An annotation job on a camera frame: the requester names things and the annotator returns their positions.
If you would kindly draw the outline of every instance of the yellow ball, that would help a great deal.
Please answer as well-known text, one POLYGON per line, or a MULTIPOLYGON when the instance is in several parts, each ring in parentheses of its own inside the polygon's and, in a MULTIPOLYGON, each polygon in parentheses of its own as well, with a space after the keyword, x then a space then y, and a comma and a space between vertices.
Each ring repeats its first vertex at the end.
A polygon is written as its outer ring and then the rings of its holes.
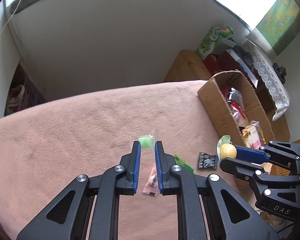
POLYGON ((232 159, 235 159, 237 157, 237 149, 234 147, 234 145, 230 143, 225 143, 221 145, 220 148, 220 158, 221 160, 230 157, 232 159))

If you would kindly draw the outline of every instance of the light green candy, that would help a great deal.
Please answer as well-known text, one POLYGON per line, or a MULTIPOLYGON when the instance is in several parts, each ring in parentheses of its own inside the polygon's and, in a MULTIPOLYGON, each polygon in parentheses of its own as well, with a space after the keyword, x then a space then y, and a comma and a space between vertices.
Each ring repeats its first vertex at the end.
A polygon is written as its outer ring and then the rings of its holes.
POLYGON ((149 136, 139 137, 139 142, 140 142, 141 148, 150 148, 150 147, 152 147, 152 139, 149 136))

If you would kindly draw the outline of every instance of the black candy wrapper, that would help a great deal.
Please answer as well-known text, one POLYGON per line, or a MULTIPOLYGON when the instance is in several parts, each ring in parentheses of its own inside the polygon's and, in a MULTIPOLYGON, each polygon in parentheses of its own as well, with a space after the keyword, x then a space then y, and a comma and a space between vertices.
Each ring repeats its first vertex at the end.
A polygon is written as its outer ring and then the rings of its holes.
POLYGON ((198 161, 198 168, 210 168, 216 169, 218 163, 218 156, 217 155, 208 155, 206 153, 199 153, 199 161, 198 161))

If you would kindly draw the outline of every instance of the white cable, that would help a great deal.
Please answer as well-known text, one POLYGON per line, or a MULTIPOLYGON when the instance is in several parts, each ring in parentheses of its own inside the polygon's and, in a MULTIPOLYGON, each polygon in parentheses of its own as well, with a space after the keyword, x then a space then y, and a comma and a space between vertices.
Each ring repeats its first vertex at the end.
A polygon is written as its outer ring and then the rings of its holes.
POLYGON ((1 35, 1 33, 3 32, 4 28, 7 26, 8 22, 10 21, 10 19, 11 19, 12 16, 14 15, 14 13, 17 11, 20 2, 21 2, 21 0, 19 0, 18 5, 17 5, 16 9, 14 10, 13 14, 11 14, 10 18, 8 19, 8 21, 6 22, 6 24, 5 24, 4 27, 2 28, 2 30, 1 30, 1 32, 0 32, 0 35, 1 35))

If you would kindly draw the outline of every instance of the pink cloth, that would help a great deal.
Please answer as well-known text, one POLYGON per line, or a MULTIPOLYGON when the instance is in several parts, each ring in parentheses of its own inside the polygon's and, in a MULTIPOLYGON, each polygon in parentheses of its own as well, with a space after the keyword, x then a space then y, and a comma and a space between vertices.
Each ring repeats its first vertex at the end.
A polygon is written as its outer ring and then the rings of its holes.
MULTIPOLYGON (((132 137, 159 129, 165 152, 193 168, 216 154, 218 135, 197 91, 205 81, 100 91, 0 119, 0 222, 12 239, 79 174, 102 174, 131 151, 132 137)), ((139 189, 122 196, 119 239, 177 239, 175 196, 143 195, 154 154, 143 149, 139 189)), ((197 171, 207 175, 211 171, 197 171)), ((232 175, 218 173, 237 190, 232 175)))

